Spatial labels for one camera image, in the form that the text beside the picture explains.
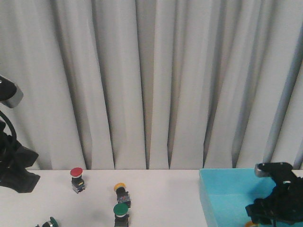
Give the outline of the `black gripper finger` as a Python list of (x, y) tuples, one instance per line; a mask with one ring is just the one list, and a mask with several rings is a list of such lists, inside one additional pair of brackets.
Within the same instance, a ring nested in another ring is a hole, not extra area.
[(8, 169), (0, 174), (0, 185), (13, 189), (18, 193), (31, 193), (39, 180), (39, 175), (27, 170), (20, 172)]
[(20, 170), (31, 167), (38, 158), (38, 154), (22, 146), (19, 142), (13, 146), (13, 169)]

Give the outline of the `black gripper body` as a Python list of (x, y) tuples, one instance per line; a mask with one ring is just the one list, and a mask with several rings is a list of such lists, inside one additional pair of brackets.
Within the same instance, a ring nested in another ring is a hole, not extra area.
[(267, 163), (270, 178), (276, 184), (266, 198), (257, 198), (245, 207), (251, 221), (262, 225), (277, 222), (293, 225), (303, 221), (303, 178), (293, 173), (287, 162)]
[(3, 187), (17, 187), (15, 174), (10, 169), (14, 164), (11, 148), (12, 136), (4, 132), (5, 122), (0, 121), (0, 185)]

